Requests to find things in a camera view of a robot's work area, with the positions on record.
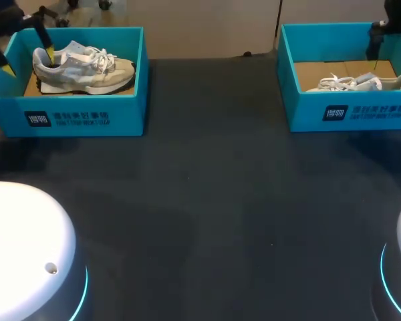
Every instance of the shoe sole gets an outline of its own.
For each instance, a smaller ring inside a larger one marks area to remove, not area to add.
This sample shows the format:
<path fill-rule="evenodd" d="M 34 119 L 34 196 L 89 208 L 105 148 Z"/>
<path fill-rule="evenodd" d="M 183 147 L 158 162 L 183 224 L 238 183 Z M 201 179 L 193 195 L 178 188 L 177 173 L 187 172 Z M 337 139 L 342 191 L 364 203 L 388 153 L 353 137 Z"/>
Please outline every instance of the shoe sole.
<path fill-rule="evenodd" d="M 134 83 L 135 75 L 133 75 L 130 79 L 124 80 L 119 84 L 108 86 L 108 87 L 89 87 L 89 86 L 78 86 L 75 84 L 48 84 L 47 82 L 41 82 L 40 92 L 42 94 L 89 94 L 89 95 L 104 95 L 104 94 L 113 94 L 115 92 L 119 92 L 123 90 L 123 87 L 127 87 L 128 84 Z"/>

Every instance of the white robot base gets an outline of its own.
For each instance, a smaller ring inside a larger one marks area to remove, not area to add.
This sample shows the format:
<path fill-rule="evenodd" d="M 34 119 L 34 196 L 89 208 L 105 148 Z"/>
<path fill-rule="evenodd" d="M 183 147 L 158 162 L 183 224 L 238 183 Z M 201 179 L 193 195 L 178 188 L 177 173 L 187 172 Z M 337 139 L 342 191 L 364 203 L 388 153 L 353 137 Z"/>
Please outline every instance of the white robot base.
<path fill-rule="evenodd" d="M 89 321 L 89 286 L 62 206 L 34 187 L 0 182 L 0 321 Z"/>
<path fill-rule="evenodd" d="M 374 315 L 378 321 L 401 321 L 401 214 L 377 266 L 371 289 Z"/>

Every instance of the shoe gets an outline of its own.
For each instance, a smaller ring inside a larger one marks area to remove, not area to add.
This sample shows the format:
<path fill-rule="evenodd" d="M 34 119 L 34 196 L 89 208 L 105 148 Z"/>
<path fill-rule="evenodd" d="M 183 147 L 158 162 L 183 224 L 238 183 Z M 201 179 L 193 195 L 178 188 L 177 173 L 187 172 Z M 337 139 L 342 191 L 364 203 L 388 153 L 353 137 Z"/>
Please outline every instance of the shoe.
<path fill-rule="evenodd" d="M 124 87 L 134 77 L 136 65 L 117 58 L 105 49 L 85 47 L 72 41 L 54 52 L 55 64 L 43 48 L 33 52 L 33 69 L 43 94 L 86 92 L 102 95 Z"/>
<path fill-rule="evenodd" d="M 345 77 L 321 79 L 317 88 L 308 92 L 343 92 L 370 90 L 401 90 L 401 76 L 397 78 L 379 78 L 374 74 L 365 74 L 358 78 Z"/>

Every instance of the wall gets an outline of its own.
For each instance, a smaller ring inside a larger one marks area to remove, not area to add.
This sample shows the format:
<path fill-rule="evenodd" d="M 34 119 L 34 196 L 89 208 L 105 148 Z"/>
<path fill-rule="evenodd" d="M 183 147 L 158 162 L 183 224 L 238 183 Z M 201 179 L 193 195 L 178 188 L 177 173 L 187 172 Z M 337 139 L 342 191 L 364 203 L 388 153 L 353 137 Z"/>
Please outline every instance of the wall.
<path fill-rule="evenodd" d="M 72 26 L 133 25 L 145 28 L 151 58 L 221 58 L 273 47 L 279 0 L 80 0 L 65 13 L 66 0 L 17 0 L 26 13 L 40 5 L 67 15 Z"/>
<path fill-rule="evenodd" d="M 384 0 L 283 0 L 279 22 L 358 22 L 386 19 Z"/>

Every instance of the shoelace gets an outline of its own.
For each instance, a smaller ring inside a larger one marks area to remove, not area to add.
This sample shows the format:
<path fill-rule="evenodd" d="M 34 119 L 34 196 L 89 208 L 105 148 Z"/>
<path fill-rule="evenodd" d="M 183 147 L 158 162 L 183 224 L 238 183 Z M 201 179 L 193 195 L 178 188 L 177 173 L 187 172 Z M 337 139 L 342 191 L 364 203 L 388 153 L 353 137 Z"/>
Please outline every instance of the shoelace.
<path fill-rule="evenodd" d="M 90 49 L 93 52 L 90 54 L 92 60 L 86 62 L 85 65 L 95 64 L 101 70 L 101 74 L 108 68 L 114 67 L 114 58 L 117 56 L 107 53 L 105 49 L 99 50 L 95 47 L 86 47 L 86 49 Z"/>
<path fill-rule="evenodd" d="M 332 74 L 333 78 L 323 78 L 319 82 L 319 89 L 330 89 L 331 91 L 342 91 L 354 89 L 355 82 L 353 77 L 338 78 Z"/>

